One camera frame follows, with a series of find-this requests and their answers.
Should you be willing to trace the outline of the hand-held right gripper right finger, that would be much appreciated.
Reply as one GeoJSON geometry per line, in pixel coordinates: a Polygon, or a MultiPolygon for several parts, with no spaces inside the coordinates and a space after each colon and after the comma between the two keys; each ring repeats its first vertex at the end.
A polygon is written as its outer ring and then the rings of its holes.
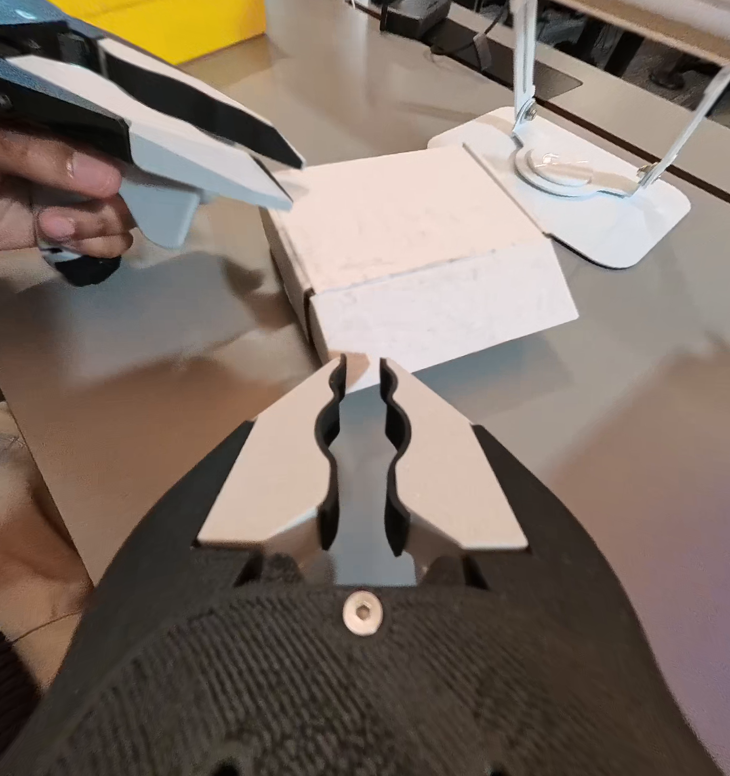
{"type": "Polygon", "coordinates": [[[379,393],[393,446],[384,527],[393,555],[463,557],[528,547],[472,422],[390,358],[379,393]]]}

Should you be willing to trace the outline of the white cardboard mailer box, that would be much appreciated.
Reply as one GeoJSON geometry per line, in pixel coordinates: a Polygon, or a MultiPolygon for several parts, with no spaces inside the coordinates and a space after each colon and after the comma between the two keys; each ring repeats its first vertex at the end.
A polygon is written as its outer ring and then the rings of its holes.
{"type": "Polygon", "coordinates": [[[322,164],[276,177],[261,209],[306,339],[350,357],[347,388],[382,358],[415,373],[578,318],[552,241],[463,146],[322,164]]]}

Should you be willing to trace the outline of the person's left hand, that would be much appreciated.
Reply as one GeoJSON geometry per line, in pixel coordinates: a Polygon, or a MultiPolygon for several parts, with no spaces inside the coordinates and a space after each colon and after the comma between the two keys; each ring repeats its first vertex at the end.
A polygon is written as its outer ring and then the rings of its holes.
{"type": "Polygon", "coordinates": [[[38,240],[93,257],[132,246],[117,162],[80,144],[0,125],[0,251],[38,240]]]}

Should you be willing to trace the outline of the grey desk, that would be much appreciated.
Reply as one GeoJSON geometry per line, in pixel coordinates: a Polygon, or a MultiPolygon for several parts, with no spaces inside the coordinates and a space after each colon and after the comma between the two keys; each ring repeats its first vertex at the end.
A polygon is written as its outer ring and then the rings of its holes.
{"type": "MultiPolygon", "coordinates": [[[[186,68],[271,119],[309,164],[418,150],[511,102],[343,2],[271,2],[268,35],[186,68]]],[[[730,774],[730,205],[668,176],[689,216],[638,266],[557,249],[580,315],[419,373],[581,521],[730,774]]],[[[259,212],[74,289],[0,254],[0,388],[93,581],[137,521],[318,366],[259,212]]]]}

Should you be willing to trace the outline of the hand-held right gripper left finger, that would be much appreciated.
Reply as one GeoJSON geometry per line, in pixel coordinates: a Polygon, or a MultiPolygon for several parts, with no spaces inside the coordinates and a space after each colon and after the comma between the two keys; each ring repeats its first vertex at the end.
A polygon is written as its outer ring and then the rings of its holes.
{"type": "Polygon", "coordinates": [[[338,532],[338,468],[347,358],[322,366],[261,412],[196,541],[205,547],[312,557],[338,532]]]}

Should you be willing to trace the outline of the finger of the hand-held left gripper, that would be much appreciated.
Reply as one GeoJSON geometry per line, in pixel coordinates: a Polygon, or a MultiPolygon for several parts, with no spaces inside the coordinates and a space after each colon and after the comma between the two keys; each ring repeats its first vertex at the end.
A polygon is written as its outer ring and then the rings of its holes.
{"type": "Polygon", "coordinates": [[[288,211],[291,195],[261,155],[147,108],[97,68],[23,54],[8,57],[15,114],[124,165],[124,198],[140,231],[167,248],[185,241],[208,197],[288,211]]]}
{"type": "Polygon", "coordinates": [[[98,42],[108,79],[137,102],[293,169],[304,158],[272,122],[207,83],[111,38],[98,42]]]}

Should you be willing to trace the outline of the yellow plastic bin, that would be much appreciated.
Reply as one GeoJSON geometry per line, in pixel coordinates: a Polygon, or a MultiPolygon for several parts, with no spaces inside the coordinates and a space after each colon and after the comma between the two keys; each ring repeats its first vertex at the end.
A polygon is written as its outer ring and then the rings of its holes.
{"type": "Polygon", "coordinates": [[[64,12],[171,64],[261,36],[264,1],[55,1],[64,12]]]}

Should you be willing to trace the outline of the person's leg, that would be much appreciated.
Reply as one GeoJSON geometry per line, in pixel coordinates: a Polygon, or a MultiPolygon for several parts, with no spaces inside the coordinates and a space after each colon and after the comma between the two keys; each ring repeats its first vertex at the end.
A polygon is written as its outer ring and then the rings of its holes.
{"type": "Polygon", "coordinates": [[[41,693],[69,649],[92,581],[6,403],[0,403],[0,631],[41,693]]]}

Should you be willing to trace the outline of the black desk box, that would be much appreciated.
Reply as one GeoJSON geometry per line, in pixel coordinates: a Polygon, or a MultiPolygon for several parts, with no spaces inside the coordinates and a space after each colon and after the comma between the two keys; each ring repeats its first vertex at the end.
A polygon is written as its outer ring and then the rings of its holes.
{"type": "Polygon", "coordinates": [[[419,40],[443,22],[452,1],[380,2],[379,30],[410,40],[419,40]]]}

